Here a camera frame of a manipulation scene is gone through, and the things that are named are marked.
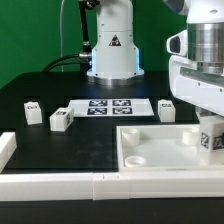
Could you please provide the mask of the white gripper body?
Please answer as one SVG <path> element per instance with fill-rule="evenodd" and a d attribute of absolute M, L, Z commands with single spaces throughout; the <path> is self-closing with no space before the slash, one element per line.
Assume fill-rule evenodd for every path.
<path fill-rule="evenodd" d="M 224 116 L 224 75 L 202 73 L 197 63 L 172 55 L 169 84 L 174 97 Z"/>

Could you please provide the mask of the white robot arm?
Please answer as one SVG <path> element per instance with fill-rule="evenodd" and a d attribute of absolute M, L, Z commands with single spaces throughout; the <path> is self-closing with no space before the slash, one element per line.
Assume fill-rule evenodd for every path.
<path fill-rule="evenodd" d="M 97 15 L 97 44 L 87 77 L 107 85 L 144 71 L 133 43 L 132 0 L 79 0 Z M 224 0 L 163 0 L 185 15 L 186 29 L 168 38 L 169 84 L 174 97 L 224 116 Z"/>

